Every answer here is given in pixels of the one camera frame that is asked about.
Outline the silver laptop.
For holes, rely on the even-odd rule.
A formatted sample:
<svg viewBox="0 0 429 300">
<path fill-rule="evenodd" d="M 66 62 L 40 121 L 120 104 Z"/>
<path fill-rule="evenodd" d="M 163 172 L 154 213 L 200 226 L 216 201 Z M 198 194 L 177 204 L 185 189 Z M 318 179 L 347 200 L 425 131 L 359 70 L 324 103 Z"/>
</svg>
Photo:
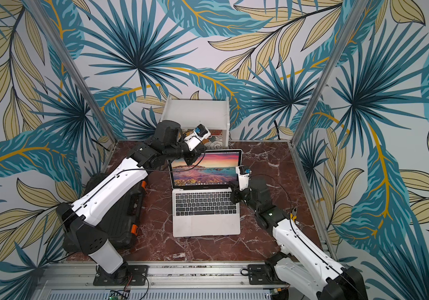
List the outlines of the silver laptop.
<svg viewBox="0 0 429 300">
<path fill-rule="evenodd" d="M 229 236 L 241 233 L 240 207 L 230 200 L 237 182 L 239 149 L 208 150 L 192 165 L 183 159 L 169 166 L 173 188 L 173 236 Z"/>
</svg>

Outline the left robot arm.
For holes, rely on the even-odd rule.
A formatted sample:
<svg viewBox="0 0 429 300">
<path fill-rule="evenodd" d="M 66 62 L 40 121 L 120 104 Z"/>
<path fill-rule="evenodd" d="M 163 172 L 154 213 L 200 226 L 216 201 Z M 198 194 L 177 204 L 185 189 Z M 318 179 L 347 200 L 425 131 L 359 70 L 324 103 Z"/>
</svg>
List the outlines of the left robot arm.
<svg viewBox="0 0 429 300">
<path fill-rule="evenodd" d="M 104 215 L 133 187 L 166 163 L 184 159 L 192 165 L 206 150 L 203 141 L 211 133 L 198 125 L 186 136 L 179 123 L 164 120 L 154 135 L 139 142 L 119 166 L 90 192 L 71 204 L 61 204 L 56 212 L 67 237 L 89 256 L 106 275 L 121 280 L 128 265 L 98 224 Z"/>
</svg>

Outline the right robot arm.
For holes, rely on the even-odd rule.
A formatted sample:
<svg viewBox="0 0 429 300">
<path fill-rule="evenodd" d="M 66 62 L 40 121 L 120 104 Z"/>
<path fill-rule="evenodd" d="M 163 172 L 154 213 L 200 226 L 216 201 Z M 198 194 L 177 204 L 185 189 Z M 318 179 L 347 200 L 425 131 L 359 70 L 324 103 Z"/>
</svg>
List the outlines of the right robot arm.
<svg viewBox="0 0 429 300">
<path fill-rule="evenodd" d="M 312 242 L 291 215 L 272 203 L 264 180 L 242 177 L 230 182 L 229 187 L 230 200 L 252 209 L 258 226 L 280 246 L 281 253 L 267 261 L 277 280 L 295 288 L 308 300 L 368 298 L 361 273 L 354 267 L 343 266 Z"/>
</svg>

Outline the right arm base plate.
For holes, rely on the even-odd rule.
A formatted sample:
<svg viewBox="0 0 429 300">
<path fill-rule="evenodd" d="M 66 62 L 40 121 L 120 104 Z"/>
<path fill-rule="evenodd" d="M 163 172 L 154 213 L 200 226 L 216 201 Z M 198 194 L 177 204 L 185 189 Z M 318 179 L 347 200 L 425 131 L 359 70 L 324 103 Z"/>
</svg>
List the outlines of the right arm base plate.
<svg viewBox="0 0 429 300">
<path fill-rule="evenodd" d="M 271 285 L 281 284 L 289 286 L 286 281 L 282 281 L 276 274 L 273 266 L 268 264 L 249 264 L 240 270 L 240 274 L 248 278 L 250 285 Z"/>
</svg>

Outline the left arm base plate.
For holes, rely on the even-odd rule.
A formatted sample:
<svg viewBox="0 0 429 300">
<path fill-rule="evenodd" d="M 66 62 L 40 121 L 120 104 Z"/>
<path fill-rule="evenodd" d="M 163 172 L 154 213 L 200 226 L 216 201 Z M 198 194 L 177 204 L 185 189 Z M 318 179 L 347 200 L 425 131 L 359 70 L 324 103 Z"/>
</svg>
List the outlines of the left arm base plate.
<svg viewBox="0 0 429 300">
<path fill-rule="evenodd" d="M 123 264 L 113 274 L 107 273 L 102 267 L 96 266 L 94 286 L 144 286 L 147 282 L 148 265 Z"/>
</svg>

